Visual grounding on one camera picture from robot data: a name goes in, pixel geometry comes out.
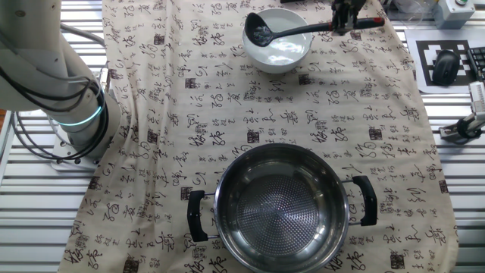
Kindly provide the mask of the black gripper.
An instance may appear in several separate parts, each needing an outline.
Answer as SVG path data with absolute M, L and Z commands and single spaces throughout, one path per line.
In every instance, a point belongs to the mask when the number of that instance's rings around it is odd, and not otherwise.
M 333 33 L 345 35 L 348 30 L 358 26 L 358 13 L 366 4 L 366 0 L 334 0 L 333 1 Z

